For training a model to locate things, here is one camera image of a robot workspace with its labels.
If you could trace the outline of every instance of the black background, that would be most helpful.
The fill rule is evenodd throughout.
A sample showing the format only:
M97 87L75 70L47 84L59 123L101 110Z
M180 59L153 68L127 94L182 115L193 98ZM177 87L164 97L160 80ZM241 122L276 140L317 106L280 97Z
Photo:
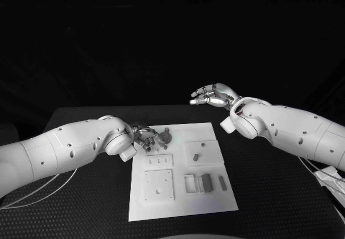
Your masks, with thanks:
M216 82L345 123L343 1L92 6L1 8L1 121L20 140L42 133L58 107L187 104Z

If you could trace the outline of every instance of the white board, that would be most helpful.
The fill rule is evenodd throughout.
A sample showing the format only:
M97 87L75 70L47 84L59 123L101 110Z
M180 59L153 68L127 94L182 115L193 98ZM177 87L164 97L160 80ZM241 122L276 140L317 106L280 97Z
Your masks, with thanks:
M157 125L151 128L160 133L164 131L166 127L170 130L172 141L167 144L167 149L163 150L159 144L153 146L153 149L149 154L146 154L141 147L134 144L137 150L137 155L133 158L133 172L131 172L131 199L130 199L130 213L128 221L140 221L157 218L177 217L195 214L206 214L216 212L226 212L238 210L235 197L231 189L231 184L228 180L228 174L225 166L222 163L221 149L215 147L218 145L212 124L211 123L195 123L195 124L173 124L173 125ZM202 144L205 142L205 147L198 151L198 148L187 147L186 143ZM200 155L206 153L208 143L212 144L212 157L205 158L200 161L199 165L189 165L186 156L186 151L189 154L199 152ZM164 155L172 155L172 164L164 163L159 167L147 166L147 159L150 156L159 155L159 158L163 158ZM162 196L162 184L153 185L150 187L150 196L157 203L147 202L147 193L144 183L146 181L146 172L154 171L172 171L172 192L169 192L169 186L164 189L164 192L170 195L172 198L164 197L164 200L159 198ZM202 192L199 190L200 182L199 178L203 174L211 175L212 180L212 192ZM193 175L196 193L187 194L185 190L185 175ZM222 190L219 183L219 176L224 178L226 190Z

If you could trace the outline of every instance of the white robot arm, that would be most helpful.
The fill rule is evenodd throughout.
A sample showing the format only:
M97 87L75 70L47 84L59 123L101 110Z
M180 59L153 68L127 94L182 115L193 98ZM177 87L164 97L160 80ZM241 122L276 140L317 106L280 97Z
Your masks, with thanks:
M199 88L192 105L225 107L229 116L221 126L248 139L264 137L271 145L290 154L322 162L345 171L345 127L319 115L237 95L221 83Z
M130 126L114 116L66 124L37 137L0 146L0 198L30 182L65 173L94 161L97 155L120 154L123 161L164 141L147 126Z

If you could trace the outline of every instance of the robotic hand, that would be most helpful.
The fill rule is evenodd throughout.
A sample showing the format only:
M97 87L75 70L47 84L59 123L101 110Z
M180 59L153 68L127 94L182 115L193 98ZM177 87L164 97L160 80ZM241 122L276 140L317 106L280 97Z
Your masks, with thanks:
M130 126L114 116L69 123L34 138L0 146L0 198L30 182L91 163L97 155L120 155L125 162L137 153L136 142L149 152L164 141L146 125Z
M209 104L229 110L221 122L226 133L237 130L248 139L264 137L283 151L345 171L343 126L307 111L238 96L221 83L199 88L192 97L192 105Z

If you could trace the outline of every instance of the table surface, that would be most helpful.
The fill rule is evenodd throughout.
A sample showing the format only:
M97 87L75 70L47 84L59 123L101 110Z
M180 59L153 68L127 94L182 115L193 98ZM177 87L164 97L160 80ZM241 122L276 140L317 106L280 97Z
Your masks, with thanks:
M149 125L211 122L234 190L238 211L128 222L131 160L98 155L46 200L0 211L0 238L131 239L180 234L221 234L247 239L343 239L345 225L297 157L258 137L226 134L225 109L202 106L59 108L45 131L63 124L114 115ZM29 199L45 197L63 184L68 172ZM49 178L13 191L4 204L32 192Z

